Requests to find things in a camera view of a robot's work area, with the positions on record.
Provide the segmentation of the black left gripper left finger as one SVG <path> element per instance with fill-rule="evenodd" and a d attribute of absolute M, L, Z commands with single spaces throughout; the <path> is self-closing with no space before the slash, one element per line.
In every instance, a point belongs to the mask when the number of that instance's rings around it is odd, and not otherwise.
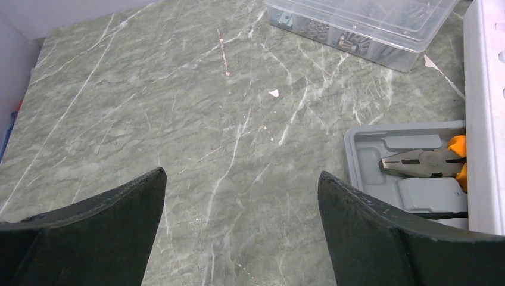
<path fill-rule="evenodd" d="M 159 167 L 69 206 L 1 223 L 1 284 L 141 285 L 166 183 Z"/>

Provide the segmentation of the white power strip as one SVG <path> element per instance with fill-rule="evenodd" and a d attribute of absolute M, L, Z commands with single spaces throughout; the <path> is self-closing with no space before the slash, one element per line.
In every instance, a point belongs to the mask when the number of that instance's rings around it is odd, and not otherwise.
<path fill-rule="evenodd" d="M 463 17 L 469 227 L 504 235 L 504 1 Z"/>

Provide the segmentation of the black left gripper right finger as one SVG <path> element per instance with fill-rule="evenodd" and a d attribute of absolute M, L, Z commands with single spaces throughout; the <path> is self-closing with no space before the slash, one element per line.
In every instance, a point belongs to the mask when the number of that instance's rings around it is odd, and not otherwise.
<path fill-rule="evenodd" d="M 504 237 L 405 212 L 322 172 L 317 197 L 338 285 L 503 285 Z"/>

